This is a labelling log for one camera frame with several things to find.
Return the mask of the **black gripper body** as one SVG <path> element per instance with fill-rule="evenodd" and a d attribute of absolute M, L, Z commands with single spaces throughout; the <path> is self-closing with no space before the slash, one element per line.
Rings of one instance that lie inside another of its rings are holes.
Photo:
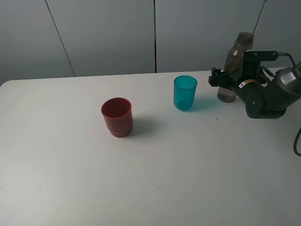
<path fill-rule="evenodd" d="M 227 82 L 240 99 L 248 99 L 264 88 L 267 77 L 259 67 L 240 67 L 230 71 Z"/>

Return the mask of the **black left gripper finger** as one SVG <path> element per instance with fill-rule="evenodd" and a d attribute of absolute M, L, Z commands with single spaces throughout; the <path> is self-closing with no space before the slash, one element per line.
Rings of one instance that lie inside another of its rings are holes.
<path fill-rule="evenodd" d="M 229 87 L 229 73 L 213 73 L 208 78 L 208 83 L 212 87 Z"/>

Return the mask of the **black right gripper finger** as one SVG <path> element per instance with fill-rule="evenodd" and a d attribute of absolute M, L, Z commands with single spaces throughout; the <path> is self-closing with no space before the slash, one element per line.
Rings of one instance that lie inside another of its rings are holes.
<path fill-rule="evenodd" d="M 225 76 L 225 75 L 228 75 L 229 73 L 230 73 L 229 71 L 224 71 L 222 69 L 217 69 L 215 67 L 212 67 L 212 69 L 211 69 L 212 76 Z"/>

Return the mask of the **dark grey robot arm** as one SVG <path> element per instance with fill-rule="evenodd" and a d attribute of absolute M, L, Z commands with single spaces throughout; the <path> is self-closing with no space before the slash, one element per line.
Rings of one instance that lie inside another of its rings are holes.
<path fill-rule="evenodd" d="M 213 67 L 208 82 L 212 87 L 231 89 L 245 104 L 249 118 L 278 119 L 301 98 L 301 72 L 287 67 L 270 80 L 265 69 L 260 66 L 222 71 Z"/>

